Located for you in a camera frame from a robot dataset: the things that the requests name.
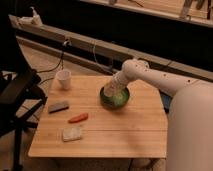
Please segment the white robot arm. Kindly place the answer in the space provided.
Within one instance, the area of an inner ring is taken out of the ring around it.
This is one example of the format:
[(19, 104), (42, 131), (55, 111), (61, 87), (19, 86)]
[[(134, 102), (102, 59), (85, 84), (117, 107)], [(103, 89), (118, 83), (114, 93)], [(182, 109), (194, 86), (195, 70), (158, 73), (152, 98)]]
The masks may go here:
[(213, 82), (151, 69), (132, 59), (104, 85), (104, 94), (115, 95), (136, 80), (172, 98), (166, 171), (213, 171)]

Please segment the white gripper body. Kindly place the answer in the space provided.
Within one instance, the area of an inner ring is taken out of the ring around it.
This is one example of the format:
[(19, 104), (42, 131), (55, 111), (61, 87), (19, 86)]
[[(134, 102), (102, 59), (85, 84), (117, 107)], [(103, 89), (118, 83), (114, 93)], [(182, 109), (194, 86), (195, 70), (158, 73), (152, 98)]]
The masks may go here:
[(112, 97), (127, 87), (129, 80), (123, 72), (117, 72), (112, 79), (104, 85), (104, 95)]

